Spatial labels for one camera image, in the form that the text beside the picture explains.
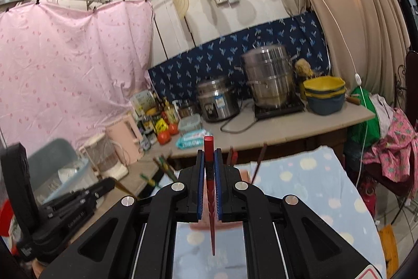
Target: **pink curtain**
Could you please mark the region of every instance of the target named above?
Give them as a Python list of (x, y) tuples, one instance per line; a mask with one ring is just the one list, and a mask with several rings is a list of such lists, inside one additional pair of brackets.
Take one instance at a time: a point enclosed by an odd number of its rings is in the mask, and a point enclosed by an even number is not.
[(0, 126), (31, 154), (55, 138), (75, 148), (146, 88), (153, 11), (114, 2), (94, 12), (47, 2), (0, 14)]

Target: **pink clothing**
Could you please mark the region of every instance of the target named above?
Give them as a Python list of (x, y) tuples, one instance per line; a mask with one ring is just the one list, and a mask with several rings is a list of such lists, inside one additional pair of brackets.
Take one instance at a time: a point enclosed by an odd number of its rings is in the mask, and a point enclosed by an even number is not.
[[(410, 174), (409, 157), (414, 153), (414, 174)], [(414, 177), (414, 185), (410, 197), (415, 197), (418, 189), (418, 133), (409, 123), (400, 108), (394, 109), (392, 123), (384, 139), (379, 140), (371, 150), (363, 155), (363, 163), (380, 163), (382, 175), (393, 182), (404, 182), (410, 175)]]
[(34, 2), (0, 14), (0, 126), (28, 155), (55, 138), (79, 147), (146, 88), (152, 8), (93, 11)]

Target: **countertop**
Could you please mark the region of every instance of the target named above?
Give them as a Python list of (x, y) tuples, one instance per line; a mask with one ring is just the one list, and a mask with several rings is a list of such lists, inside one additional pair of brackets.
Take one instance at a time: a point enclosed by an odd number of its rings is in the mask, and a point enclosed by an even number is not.
[[(129, 189), (132, 193), (138, 195), (146, 186), (146, 182), (140, 177), (143, 173), (148, 178), (152, 178), (158, 170), (158, 167), (153, 162), (153, 157), (158, 157), (163, 154), (161, 146), (157, 143), (145, 153), (144, 157), (138, 162), (128, 166), (129, 174), (120, 180), (121, 184)], [(104, 197), (103, 203), (96, 209), (95, 214), (90, 220), (72, 237), (72, 241), (77, 239), (83, 232), (95, 223), (104, 213), (106, 213), (115, 203), (125, 197), (126, 193), (118, 188), (114, 188)]]
[[(214, 136), (215, 148), (221, 148), (223, 152), (228, 152), (230, 147), (234, 147), (235, 150), (245, 150), (262, 147), (264, 143), (275, 145), (308, 138), (350, 127), (370, 120), (374, 116), (375, 114), (364, 106), (345, 102), (341, 111), (328, 116), (314, 114), (305, 108), (303, 112), (258, 121), (247, 131), (240, 134), (221, 132), (220, 127), (226, 121), (217, 123), (203, 121), (203, 128), (210, 131)], [(238, 131), (244, 129), (253, 121), (254, 102), (247, 100), (244, 101), (241, 112), (224, 129)], [(202, 146), (199, 146), (184, 150), (178, 149), (176, 147), (177, 139), (179, 139), (179, 136), (174, 136), (168, 144), (160, 146), (161, 152), (164, 152), (164, 154), (170, 153), (172, 159), (186, 158), (195, 156), (197, 150), (202, 148)]]

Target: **power cord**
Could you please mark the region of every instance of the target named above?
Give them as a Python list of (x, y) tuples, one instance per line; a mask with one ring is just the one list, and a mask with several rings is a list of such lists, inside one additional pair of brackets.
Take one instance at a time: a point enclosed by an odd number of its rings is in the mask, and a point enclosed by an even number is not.
[[(242, 104), (244, 103), (244, 101), (241, 101), (241, 104), (240, 104), (240, 110), (239, 110), (239, 112), (238, 113), (240, 113), (241, 112), (241, 109), (242, 109)], [(258, 122), (258, 119), (257, 118), (255, 118), (254, 119), (254, 122), (252, 122), (250, 125), (248, 125), (248, 126), (246, 126), (245, 128), (243, 128), (243, 129), (241, 129), (241, 130), (237, 130), (237, 131), (232, 131), (232, 130), (226, 130), (226, 129), (224, 129), (224, 127), (228, 124), (228, 123), (230, 123), (234, 118), (236, 118), (237, 117), (237, 115), (236, 116), (233, 116), (232, 118), (230, 118), (229, 120), (227, 120), (221, 127), (220, 127), (220, 130), (221, 130), (221, 132), (223, 132), (223, 133), (228, 133), (228, 134), (241, 134), (241, 133), (243, 133), (243, 132), (245, 132), (245, 131), (247, 131), (248, 129), (250, 129), (253, 125), (255, 125), (257, 122)]]
[[(352, 62), (352, 64), (353, 64), (353, 68), (354, 68), (354, 73), (355, 73), (355, 80), (356, 80), (356, 84), (358, 85), (358, 87), (360, 87), (360, 91), (361, 91), (361, 93), (362, 93), (362, 97), (363, 97), (364, 106), (366, 107), (366, 99), (364, 98), (363, 88), (362, 88), (362, 86), (361, 86), (361, 85), (362, 85), (362, 80), (361, 80), (361, 78), (360, 78), (360, 75), (357, 73), (357, 70), (356, 70), (356, 65), (354, 64), (354, 60), (353, 60), (353, 56), (351, 55), (350, 49), (348, 48), (348, 45), (347, 45), (347, 43), (346, 43), (346, 41), (345, 41), (345, 39), (344, 39), (344, 35), (342, 34), (341, 28), (340, 28), (340, 26), (339, 26), (339, 24), (338, 24), (337, 20), (335, 19), (334, 14), (332, 13), (331, 9), (329, 8), (329, 6), (328, 6), (328, 4), (325, 2), (325, 0), (322, 0), (322, 1), (323, 1), (323, 3), (325, 4), (325, 6), (327, 7), (327, 9), (328, 9), (329, 13), (331, 14), (332, 19), (334, 20), (335, 24), (337, 25), (338, 31), (339, 31), (339, 33), (340, 33), (340, 35), (341, 35), (341, 38), (342, 38), (343, 42), (344, 42), (345, 48), (347, 49), (348, 53), (350, 54), (351, 62)], [(368, 126), (369, 126), (369, 123), (368, 123), (368, 121), (366, 121), (366, 133), (364, 134), (363, 147), (362, 147), (362, 153), (361, 153), (361, 158), (360, 158), (359, 175), (358, 175), (358, 177), (357, 177), (357, 181), (356, 181), (356, 188), (357, 188), (357, 187), (358, 187), (358, 185), (359, 185), (360, 176), (361, 176), (361, 172), (362, 172), (363, 154), (364, 154), (364, 148), (365, 148), (365, 145), (366, 145), (366, 136), (367, 136), (367, 129), (368, 129)]]

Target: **electric stove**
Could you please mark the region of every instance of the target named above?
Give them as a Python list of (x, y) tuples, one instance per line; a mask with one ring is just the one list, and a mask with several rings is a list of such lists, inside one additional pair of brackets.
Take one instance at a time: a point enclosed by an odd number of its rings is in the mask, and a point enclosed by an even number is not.
[(254, 116), (256, 119), (270, 119), (272, 117), (283, 116), (295, 112), (302, 112), (304, 109), (305, 105), (300, 100), (300, 98), (295, 95), (287, 104), (281, 108), (266, 109), (254, 105)]

